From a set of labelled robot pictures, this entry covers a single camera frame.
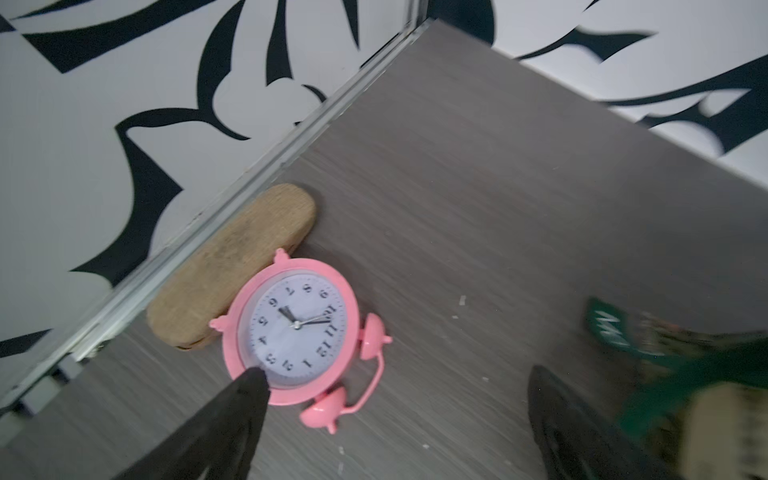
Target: wood grain floor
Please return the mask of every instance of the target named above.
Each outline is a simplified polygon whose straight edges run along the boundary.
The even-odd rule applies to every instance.
[[[272,408],[252,478],[544,478],[531,366],[606,415],[634,384],[586,333],[587,296],[707,331],[765,326],[766,193],[447,25],[281,180],[319,204],[296,254],[346,275],[395,342],[337,435]],[[220,354],[174,351],[138,319],[0,452],[2,476],[114,475],[227,383]],[[354,392],[372,371],[358,362]]]

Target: clock dial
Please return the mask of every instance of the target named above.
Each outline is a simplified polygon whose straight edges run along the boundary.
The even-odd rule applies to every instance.
[[[347,319],[341,293],[328,279],[315,273],[284,276],[252,305],[240,344],[243,362],[263,368],[272,387],[304,385],[334,363]]]

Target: alarm clock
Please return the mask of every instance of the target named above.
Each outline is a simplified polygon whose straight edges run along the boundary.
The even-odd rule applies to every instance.
[[[274,263],[251,278],[226,315],[210,321],[222,332],[224,362],[233,379],[255,366],[266,373],[270,405],[313,400],[300,418],[312,428],[336,433],[340,415],[355,413],[384,373],[381,318],[374,313],[360,326],[352,287],[330,265],[290,258],[283,249]],[[378,360],[376,373],[360,400],[346,406],[343,386],[329,389],[349,367],[359,345],[360,359]]]

